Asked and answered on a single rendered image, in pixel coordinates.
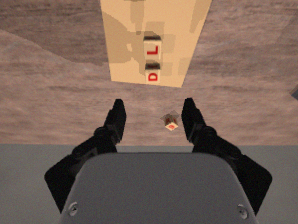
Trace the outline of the tan flat mat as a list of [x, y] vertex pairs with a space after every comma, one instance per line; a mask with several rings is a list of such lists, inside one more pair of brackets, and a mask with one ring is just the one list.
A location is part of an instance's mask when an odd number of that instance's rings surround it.
[[[145, 82], [159, 63], [160, 83], [181, 87], [212, 0], [100, 0], [111, 80]], [[161, 59], [144, 60], [144, 36], [160, 36]]]

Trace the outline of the beige block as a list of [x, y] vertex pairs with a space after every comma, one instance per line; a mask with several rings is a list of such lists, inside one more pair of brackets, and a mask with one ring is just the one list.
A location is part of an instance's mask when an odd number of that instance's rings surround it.
[[160, 83], [161, 68], [160, 64], [145, 64], [145, 82], [146, 84]]
[[144, 60], [161, 59], [162, 40], [160, 36], [144, 36], [143, 56]]
[[165, 122], [165, 127], [168, 128], [169, 130], [173, 130], [178, 127], [177, 119], [174, 118], [172, 115], [164, 119], [164, 122]]

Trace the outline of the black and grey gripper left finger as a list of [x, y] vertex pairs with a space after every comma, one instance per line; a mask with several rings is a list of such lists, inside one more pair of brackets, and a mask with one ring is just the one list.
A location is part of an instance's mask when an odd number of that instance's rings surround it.
[[123, 100], [116, 99], [103, 127], [97, 128], [94, 136], [76, 146], [72, 154], [64, 157], [45, 173], [45, 181], [60, 213], [84, 163], [97, 153], [117, 152], [115, 145], [122, 140], [126, 118]]

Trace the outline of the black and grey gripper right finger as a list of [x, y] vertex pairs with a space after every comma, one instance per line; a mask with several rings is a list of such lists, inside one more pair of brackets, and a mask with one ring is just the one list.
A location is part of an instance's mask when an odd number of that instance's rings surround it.
[[181, 118], [186, 138], [194, 145], [192, 152], [208, 153], [226, 160], [238, 177], [256, 216], [273, 179], [270, 172], [218, 136], [213, 127], [207, 126], [193, 98], [185, 99]]

